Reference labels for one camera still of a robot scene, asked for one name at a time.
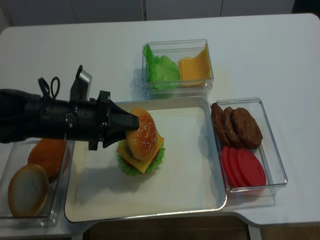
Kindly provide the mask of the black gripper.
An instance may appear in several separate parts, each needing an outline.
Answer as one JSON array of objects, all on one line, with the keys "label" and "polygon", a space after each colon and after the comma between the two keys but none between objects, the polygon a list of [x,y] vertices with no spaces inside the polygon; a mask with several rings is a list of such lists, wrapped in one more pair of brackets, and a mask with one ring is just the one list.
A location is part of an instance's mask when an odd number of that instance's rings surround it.
[{"label": "black gripper", "polygon": [[139,118],[111,103],[108,91],[101,90],[97,99],[68,102],[65,139],[88,142],[89,150],[96,151],[100,141],[107,148],[124,140],[126,130],[138,128]]}]

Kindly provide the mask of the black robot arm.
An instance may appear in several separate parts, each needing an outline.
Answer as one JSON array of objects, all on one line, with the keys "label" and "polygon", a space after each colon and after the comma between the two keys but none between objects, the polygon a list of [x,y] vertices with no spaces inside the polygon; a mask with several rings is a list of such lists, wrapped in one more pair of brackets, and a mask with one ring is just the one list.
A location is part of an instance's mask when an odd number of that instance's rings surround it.
[{"label": "black robot arm", "polygon": [[57,100],[20,90],[0,91],[0,141],[3,144],[28,138],[82,141],[95,151],[124,140],[126,131],[137,130],[137,116],[110,100],[101,91],[98,99]]}]

